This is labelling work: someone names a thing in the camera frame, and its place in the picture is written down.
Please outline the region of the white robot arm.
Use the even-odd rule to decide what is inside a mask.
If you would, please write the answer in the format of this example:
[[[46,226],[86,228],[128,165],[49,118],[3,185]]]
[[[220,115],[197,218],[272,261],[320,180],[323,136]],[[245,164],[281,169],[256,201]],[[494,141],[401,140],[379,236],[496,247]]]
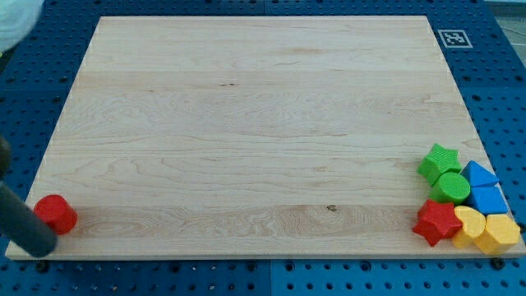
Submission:
[[[35,27],[44,0],[1,0],[1,53],[20,43]]]

